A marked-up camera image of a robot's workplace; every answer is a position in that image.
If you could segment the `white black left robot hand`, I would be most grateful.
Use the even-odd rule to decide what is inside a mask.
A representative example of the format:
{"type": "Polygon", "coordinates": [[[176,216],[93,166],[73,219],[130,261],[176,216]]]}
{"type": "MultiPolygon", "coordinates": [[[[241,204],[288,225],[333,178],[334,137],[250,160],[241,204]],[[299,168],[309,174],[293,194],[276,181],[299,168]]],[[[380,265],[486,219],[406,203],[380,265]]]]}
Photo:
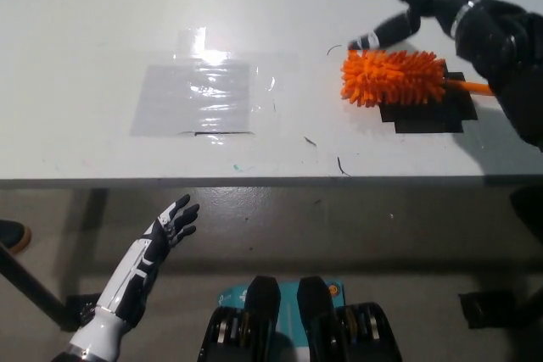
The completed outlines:
{"type": "Polygon", "coordinates": [[[169,205],[129,247],[97,301],[104,309],[134,328],[142,319],[148,295],[160,266],[170,251],[196,231],[199,205],[190,206],[188,194],[169,205]]]}

